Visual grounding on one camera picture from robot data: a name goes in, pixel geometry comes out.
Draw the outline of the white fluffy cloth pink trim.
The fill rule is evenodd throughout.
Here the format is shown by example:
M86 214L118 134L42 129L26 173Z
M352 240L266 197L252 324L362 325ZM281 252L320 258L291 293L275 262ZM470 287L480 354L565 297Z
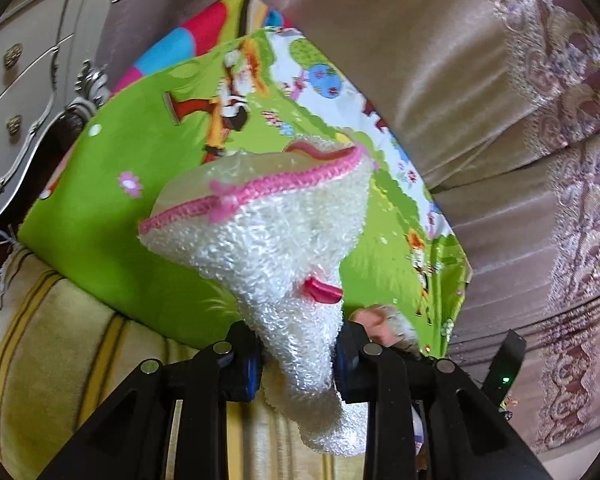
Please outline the white fluffy cloth pink trim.
M366 220L373 159L355 143L298 136L168 182L138 228L151 252L224 286L263 344L265 399L313 451L355 456L367 408L342 400L332 359L341 263Z

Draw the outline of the pile of small clothes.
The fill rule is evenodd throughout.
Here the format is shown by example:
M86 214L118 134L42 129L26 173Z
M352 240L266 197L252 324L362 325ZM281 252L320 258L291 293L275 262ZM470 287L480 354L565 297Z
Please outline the pile of small clothes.
M411 322L391 304L373 304L355 310L349 320L361 324L370 341L397 348L413 356L419 354L419 340Z

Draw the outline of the striped beige sofa cushion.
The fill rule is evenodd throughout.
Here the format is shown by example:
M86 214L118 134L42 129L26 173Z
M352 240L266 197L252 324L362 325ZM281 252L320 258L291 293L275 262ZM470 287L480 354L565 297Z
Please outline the striped beige sofa cushion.
M0 461L34 479L102 400L144 359L171 364L192 348L105 306L29 249L0 248ZM226 416L233 479L359 479L363 457L307 448L263 399Z

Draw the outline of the beige curtain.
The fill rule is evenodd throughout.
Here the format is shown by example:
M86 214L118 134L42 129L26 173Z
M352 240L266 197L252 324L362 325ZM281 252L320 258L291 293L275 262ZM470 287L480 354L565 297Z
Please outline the beige curtain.
M214 0L121 0L119 80ZM472 372L516 328L514 422L538 452L600 426L600 26L580 0L263 0L370 98L472 269L450 352Z

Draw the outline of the white drawer cabinet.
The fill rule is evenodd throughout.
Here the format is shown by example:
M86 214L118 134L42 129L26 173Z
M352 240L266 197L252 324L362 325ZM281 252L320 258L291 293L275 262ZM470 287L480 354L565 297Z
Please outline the white drawer cabinet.
M108 96L95 56L120 0L0 0L0 215L46 131L68 110L83 119Z

